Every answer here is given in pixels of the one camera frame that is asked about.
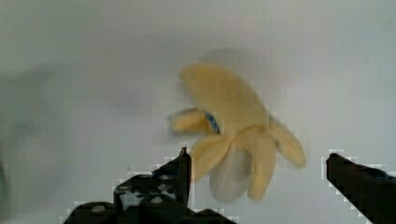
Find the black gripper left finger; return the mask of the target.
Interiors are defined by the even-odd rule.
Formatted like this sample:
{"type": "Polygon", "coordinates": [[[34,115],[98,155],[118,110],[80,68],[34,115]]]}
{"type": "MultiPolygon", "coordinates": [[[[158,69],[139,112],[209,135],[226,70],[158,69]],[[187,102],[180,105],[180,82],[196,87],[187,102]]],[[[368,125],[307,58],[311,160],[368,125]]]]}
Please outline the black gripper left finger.
{"type": "Polygon", "coordinates": [[[77,206],[63,224],[236,224],[211,209],[188,207],[191,156],[186,148],[147,175],[115,187],[113,201],[77,206]]]}

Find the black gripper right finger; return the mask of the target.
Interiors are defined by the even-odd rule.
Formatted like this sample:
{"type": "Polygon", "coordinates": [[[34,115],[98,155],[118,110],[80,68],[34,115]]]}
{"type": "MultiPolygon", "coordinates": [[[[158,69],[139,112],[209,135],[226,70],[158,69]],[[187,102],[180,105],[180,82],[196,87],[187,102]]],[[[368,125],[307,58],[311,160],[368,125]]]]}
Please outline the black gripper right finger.
{"type": "Polygon", "coordinates": [[[332,153],[326,177],[373,224],[396,224],[394,176],[332,153]]]}

